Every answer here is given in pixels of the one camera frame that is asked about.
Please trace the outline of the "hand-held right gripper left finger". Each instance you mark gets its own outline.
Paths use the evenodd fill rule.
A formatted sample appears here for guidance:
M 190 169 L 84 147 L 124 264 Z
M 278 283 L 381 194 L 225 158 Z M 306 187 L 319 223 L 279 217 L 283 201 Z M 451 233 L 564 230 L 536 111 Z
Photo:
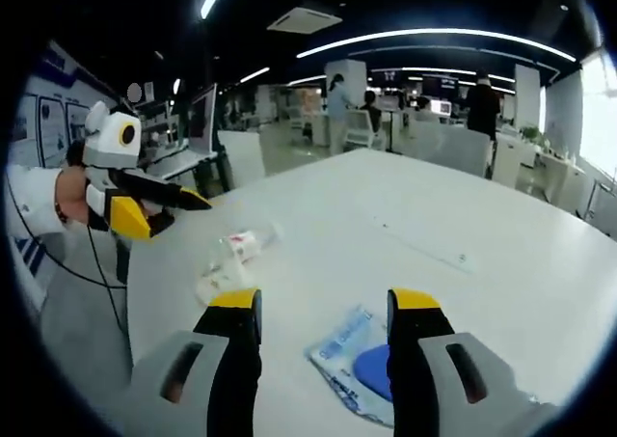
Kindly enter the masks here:
M 253 435 L 260 344 L 260 290 L 214 297 L 192 331 L 174 333 L 137 363 L 129 435 Z

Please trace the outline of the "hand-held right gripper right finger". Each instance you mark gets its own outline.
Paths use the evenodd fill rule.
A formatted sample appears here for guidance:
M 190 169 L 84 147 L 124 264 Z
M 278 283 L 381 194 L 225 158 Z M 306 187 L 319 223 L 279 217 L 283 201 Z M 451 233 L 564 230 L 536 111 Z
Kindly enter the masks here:
M 533 408 L 511 367 L 457 333 L 430 294 L 388 292 L 387 374 L 397 436 L 506 436 Z

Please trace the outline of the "person's left hand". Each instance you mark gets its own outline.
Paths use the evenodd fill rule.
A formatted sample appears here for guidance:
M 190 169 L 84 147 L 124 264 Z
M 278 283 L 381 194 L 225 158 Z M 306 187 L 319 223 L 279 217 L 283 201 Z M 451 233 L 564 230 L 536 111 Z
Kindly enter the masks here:
M 86 202 L 86 175 L 81 167 L 64 168 L 55 182 L 55 207 L 63 223 L 89 224 L 89 206 Z

